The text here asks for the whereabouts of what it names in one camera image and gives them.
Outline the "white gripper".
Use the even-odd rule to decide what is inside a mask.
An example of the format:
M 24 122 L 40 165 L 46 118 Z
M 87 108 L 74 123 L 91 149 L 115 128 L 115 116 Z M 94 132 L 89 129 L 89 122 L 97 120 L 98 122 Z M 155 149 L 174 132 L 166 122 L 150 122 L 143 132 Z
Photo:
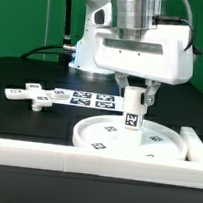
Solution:
M 188 82 L 193 75 L 193 50 L 186 49 L 189 33 L 187 25 L 159 25 L 142 32 L 139 41 L 125 41 L 116 30 L 97 28 L 93 38 L 94 61 L 98 67 L 116 72 L 120 95 L 128 86 L 128 75 L 149 79 L 142 104 L 152 106 L 160 82 L 177 85 Z

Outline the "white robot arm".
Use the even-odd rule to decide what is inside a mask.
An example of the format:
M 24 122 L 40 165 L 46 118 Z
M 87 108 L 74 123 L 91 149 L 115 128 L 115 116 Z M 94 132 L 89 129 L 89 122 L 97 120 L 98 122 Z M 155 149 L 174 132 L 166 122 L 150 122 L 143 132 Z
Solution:
M 87 0 L 83 37 L 70 63 L 90 78 L 113 74 L 119 87 L 128 77 L 144 78 L 146 106 L 159 86 L 182 84 L 193 75 L 194 29 L 189 21 L 168 17 L 167 0 Z

